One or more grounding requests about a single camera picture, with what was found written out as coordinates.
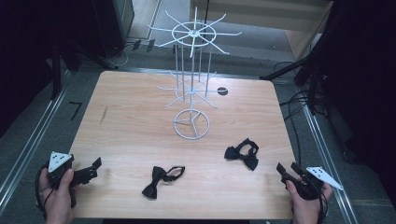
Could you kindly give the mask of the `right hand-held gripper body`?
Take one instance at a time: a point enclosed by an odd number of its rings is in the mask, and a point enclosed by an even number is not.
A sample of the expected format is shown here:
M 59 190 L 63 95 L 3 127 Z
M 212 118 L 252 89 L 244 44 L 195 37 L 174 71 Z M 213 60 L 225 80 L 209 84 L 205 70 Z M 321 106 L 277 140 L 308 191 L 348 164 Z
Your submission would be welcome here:
M 305 171 L 299 171 L 299 179 L 288 175 L 299 196 L 305 200 L 312 201 L 319 198 L 319 191 L 324 183 L 332 187 L 343 190 L 344 187 L 330 176 L 322 167 L 307 167 Z

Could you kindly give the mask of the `beige wooden platform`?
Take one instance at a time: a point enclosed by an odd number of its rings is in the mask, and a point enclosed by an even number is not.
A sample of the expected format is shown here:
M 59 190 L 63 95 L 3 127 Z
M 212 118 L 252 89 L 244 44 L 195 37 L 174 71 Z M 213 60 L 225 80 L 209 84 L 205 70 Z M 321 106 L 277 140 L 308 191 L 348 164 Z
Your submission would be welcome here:
M 292 55 L 302 59 L 317 34 L 323 32 L 332 0 L 188 0 L 191 16 L 213 21 L 226 15 L 228 23 L 276 28 L 286 31 Z

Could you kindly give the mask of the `metal floor rail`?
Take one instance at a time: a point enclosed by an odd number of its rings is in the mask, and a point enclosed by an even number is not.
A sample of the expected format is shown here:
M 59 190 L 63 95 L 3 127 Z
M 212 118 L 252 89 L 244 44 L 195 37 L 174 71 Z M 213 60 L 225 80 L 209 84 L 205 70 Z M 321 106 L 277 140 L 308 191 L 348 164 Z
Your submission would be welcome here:
M 319 128 L 318 121 L 314 115 L 311 114 L 308 107 L 304 106 L 304 115 L 307 120 L 308 126 L 310 127 L 311 133 L 313 134 L 314 140 L 316 142 L 319 155 L 321 157 L 323 167 L 325 170 L 334 178 L 334 180 L 343 184 L 339 172 L 336 169 L 336 166 L 333 162 L 331 153 L 328 149 L 327 143 L 324 139 L 321 129 Z M 333 188 L 333 194 L 340 208 L 341 215 L 346 224 L 359 224 L 359 221 L 356 217 L 354 209 L 352 207 L 351 201 L 347 195 L 347 190 Z
M 75 72 L 61 74 L 61 90 L 51 99 L 49 84 L 0 138 L 0 216 L 6 210 L 36 149 L 63 101 Z

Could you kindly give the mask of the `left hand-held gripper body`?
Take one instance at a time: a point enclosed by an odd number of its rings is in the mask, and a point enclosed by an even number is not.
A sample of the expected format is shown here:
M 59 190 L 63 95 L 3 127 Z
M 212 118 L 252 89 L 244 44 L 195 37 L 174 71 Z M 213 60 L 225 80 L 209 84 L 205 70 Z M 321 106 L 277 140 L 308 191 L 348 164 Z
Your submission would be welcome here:
M 73 154 L 64 154 L 52 151 L 49 157 L 49 185 L 52 189 L 58 189 L 61 180 L 67 170 L 72 168 L 74 160 Z M 77 204 L 74 187 L 77 186 L 77 177 L 80 174 L 85 174 L 84 169 L 74 172 L 74 177 L 69 184 L 69 194 L 71 197 L 71 207 L 74 208 Z

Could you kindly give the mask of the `person's left hand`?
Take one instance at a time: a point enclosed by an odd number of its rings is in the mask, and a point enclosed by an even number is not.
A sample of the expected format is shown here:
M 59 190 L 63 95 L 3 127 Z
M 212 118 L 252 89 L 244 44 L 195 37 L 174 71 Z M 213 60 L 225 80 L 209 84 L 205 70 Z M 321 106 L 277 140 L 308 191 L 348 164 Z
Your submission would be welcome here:
M 69 185 L 73 180 L 74 171 L 66 171 L 57 189 L 50 187 L 48 173 L 48 169 L 44 168 L 39 177 L 39 190 L 42 192 L 43 206 L 47 214 L 46 224 L 71 224 L 74 210 L 71 207 Z

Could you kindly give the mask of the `black bow tie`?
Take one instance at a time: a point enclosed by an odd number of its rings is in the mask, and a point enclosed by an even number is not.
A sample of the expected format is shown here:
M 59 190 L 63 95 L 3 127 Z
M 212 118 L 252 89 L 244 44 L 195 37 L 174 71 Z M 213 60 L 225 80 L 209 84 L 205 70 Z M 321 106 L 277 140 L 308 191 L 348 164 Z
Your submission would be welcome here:
M 152 180 L 142 190 L 142 194 L 149 199 L 156 200 L 158 195 L 157 186 L 162 180 L 164 182 L 172 182 L 179 179 L 185 172 L 184 166 L 173 166 L 170 170 L 165 171 L 162 167 L 154 166 L 152 169 Z
M 244 146 L 250 146 L 250 149 L 247 151 L 247 154 L 242 154 L 241 150 Z M 251 141 L 250 139 L 245 139 L 241 142 L 237 147 L 227 147 L 224 153 L 224 158 L 226 160 L 240 160 L 242 161 L 246 167 L 250 171 L 254 171 L 259 163 L 257 158 L 257 153 L 259 151 L 259 146 Z

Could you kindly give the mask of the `dark cabinet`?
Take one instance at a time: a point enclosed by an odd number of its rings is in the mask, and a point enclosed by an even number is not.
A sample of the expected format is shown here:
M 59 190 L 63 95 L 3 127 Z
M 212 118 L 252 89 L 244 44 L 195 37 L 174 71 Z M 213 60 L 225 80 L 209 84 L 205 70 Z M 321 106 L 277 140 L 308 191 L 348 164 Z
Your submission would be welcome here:
M 124 48 L 134 20 L 133 0 L 92 0 L 99 35 L 99 55 L 105 58 Z

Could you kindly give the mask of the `black metal stand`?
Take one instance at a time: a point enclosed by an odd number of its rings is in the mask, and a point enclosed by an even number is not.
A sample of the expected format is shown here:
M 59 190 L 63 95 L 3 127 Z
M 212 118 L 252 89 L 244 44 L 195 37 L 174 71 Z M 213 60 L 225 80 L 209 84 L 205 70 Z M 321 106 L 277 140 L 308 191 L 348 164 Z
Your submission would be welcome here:
M 294 83 L 301 87 L 307 81 L 310 81 L 308 89 L 308 109 L 311 113 L 315 110 L 315 95 L 317 93 L 319 75 L 321 73 L 322 65 L 320 64 L 324 59 L 326 49 L 332 43 L 334 34 L 333 28 L 327 28 L 321 35 L 318 43 L 312 50 L 301 60 L 287 65 L 286 67 L 266 76 L 260 76 L 260 80 L 271 81 L 275 78 L 281 77 L 290 71 L 299 68 L 297 75 L 294 77 Z
M 61 79 L 61 60 L 64 60 L 66 66 L 72 71 L 77 71 L 80 68 L 80 61 L 77 54 L 81 53 L 88 57 L 93 62 L 102 66 L 105 69 L 115 70 L 119 67 L 117 65 L 111 65 L 100 59 L 98 56 L 93 54 L 88 49 L 82 47 L 79 43 L 74 40 L 67 39 L 64 37 L 55 37 L 52 41 L 52 95 L 51 100 L 54 100 L 61 92 L 62 79 Z

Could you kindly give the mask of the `person's right hand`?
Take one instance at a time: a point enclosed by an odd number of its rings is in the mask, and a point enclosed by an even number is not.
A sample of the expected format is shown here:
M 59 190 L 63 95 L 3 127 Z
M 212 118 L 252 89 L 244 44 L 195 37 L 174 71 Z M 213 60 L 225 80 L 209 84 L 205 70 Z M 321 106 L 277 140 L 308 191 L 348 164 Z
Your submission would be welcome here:
M 286 182 L 290 194 L 290 205 L 293 210 L 293 224 L 318 224 L 319 217 L 323 216 L 326 202 L 332 196 L 332 187 L 324 183 L 322 187 L 321 200 L 312 201 L 301 198 L 291 181 Z

